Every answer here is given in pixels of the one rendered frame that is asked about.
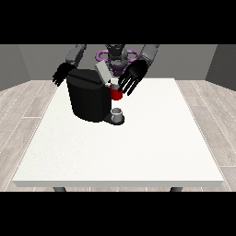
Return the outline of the pale grey machine lid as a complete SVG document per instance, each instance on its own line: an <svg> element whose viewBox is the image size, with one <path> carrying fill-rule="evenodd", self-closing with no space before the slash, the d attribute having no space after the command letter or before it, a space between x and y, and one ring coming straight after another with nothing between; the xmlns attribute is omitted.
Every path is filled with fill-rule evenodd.
<svg viewBox="0 0 236 236"><path fill-rule="evenodd" d="M100 61L94 65L103 84L107 84L112 79L112 74L104 61Z"/></svg>

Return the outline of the red pod holder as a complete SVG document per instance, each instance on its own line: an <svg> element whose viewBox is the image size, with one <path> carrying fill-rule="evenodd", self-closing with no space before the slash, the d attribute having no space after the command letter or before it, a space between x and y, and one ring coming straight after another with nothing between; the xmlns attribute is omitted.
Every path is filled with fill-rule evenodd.
<svg viewBox="0 0 236 236"><path fill-rule="evenodd" d="M112 86L110 86L110 93L112 100L120 100L123 97L123 92L118 91L117 88L113 88Z"/></svg>

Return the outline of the black coffee machine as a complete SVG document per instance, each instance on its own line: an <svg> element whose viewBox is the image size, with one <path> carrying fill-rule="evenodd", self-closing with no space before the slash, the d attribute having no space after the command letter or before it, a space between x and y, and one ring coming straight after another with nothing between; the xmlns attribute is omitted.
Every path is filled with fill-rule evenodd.
<svg viewBox="0 0 236 236"><path fill-rule="evenodd" d="M112 119L111 90L102 83L96 70L72 69L68 73L66 84L75 116L93 123L124 123L124 116L119 122Z"/></svg>

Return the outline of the grey trunk with purple rings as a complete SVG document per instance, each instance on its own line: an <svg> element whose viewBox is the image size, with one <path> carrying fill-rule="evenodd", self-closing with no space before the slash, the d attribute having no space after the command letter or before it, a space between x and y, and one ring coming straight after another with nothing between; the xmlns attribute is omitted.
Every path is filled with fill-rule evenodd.
<svg viewBox="0 0 236 236"><path fill-rule="evenodd" d="M106 44L105 47L96 53L95 59L104 61L115 77L119 77L139 56L137 51L126 50L124 44Z"/></svg>

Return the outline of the small grey cup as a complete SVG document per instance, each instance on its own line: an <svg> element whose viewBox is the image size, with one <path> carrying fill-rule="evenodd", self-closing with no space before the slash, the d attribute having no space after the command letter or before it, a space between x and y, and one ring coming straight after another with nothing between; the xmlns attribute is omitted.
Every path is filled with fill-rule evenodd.
<svg viewBox="0 0 236 236"><path fill-rule="evenodd" d="M123 112L120 108L113 108L111 110L111 114L112 114L112 120L115 122L115 123L119 123L122 121L123 119Z"/></svg>

